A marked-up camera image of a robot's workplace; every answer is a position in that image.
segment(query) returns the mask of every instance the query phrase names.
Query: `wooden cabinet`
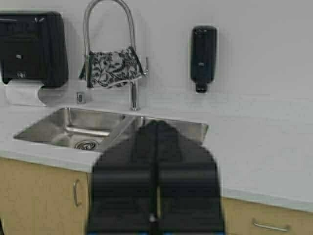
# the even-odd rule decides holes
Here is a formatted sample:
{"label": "wooden cabinet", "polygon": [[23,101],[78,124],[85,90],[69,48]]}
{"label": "wooden cabinet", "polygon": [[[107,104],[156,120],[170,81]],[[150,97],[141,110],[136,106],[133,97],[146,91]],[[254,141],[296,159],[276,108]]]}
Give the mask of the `wooden cabinet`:
{"label": "wooden cabinet", "polygon": [[223,199],[227,232],[237,235],[313,235],[313,214]]}
{"label": "wooden cabinet", "polygon": [[[85,235],[90,175],[0,158],[5,235]],[[222,199],[227,235],[313,235],[313,213]]]}
{"label": "wooden cabinet", "polygon": [[4,234],[84,235],[88,209],[86,173],[0,158]]}

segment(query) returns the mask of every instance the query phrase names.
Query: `black paper towel dispenser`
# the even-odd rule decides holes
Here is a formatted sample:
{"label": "black paper towel dispenser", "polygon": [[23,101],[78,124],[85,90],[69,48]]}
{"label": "black paper towel dispenser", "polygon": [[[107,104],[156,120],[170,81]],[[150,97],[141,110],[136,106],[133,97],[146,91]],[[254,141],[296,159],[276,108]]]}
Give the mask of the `black paper towel dispenser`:
{"label": "black paper towel dispenser", "polygon": [[0,52],[4,84],[30,79],[57,88],[67,82],[64,25],[57,12],[0,13]]}
{"label": "black paper towel dispenser", "polygon": [[212,26],[197,26],[192,30],[191,80],[196,91],[205,93],[207,84],[214,80],[217,47],[217,29]]}

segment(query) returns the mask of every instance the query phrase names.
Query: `sink basin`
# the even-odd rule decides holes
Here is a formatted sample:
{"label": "sink basin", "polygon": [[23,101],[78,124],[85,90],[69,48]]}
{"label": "sink basin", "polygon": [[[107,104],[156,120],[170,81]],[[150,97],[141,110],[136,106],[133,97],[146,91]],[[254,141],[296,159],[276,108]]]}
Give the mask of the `sink basin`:
{"label": "sink basin", "polygon": [[202,144],[208,126],[153,117],[63,108],[14,136],[15,139],[103,152],[128,139],[152,120],[163,120],[185,137]]}
{"label": "sink basin", "polygon": [[28,127],[14,138],[51,145],[96,149],[125,115],[63,108]]}

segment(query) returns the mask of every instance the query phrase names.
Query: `chrome faucet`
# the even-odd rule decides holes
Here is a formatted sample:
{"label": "chrome faucet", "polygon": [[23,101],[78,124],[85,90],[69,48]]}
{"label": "chrome faucet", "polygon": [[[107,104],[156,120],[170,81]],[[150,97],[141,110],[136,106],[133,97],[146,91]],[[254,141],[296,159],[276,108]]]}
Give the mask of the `chrome faucet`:
{"label": "chrome faucet", "polygon": [[[90,67],[89,67],[89,60],[90,60],[90,39],[89,39],[89,18],[92,9],[103,0],[92,0],[86,10],[84,15],[84,46],[85,46],[85,71],[86,71],[86,81],[88,82]],[[117,2],[121,5],[121,7],[125,10],[128,19],[129,25],[129,32],[131,36],[131,46],[136,51],[136,43],[135,43],[135,32],[134,32],[134,21],[132,17],[132,13],[128,7],[128,5],[123,0],[112,0]],[[137,111],[140,109],[138,104],[138,81],[131,81],[130,82],[130,100],[131,100],[131,110]]]}

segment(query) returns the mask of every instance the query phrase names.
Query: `patterned towel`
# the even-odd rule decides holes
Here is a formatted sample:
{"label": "patterned towel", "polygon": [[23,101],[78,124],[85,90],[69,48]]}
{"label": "patterned towel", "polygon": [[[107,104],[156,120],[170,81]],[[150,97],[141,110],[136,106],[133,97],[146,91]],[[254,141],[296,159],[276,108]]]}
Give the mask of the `patterned towel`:
{"label": "patterned towel", "polygon": [[[114,52],[91,52],[90,69],[90,81],[87,81],[89,88],[123,87],[143,75],[141,63],[132,47]],[[79,78],[86,79],[85,65]]]}

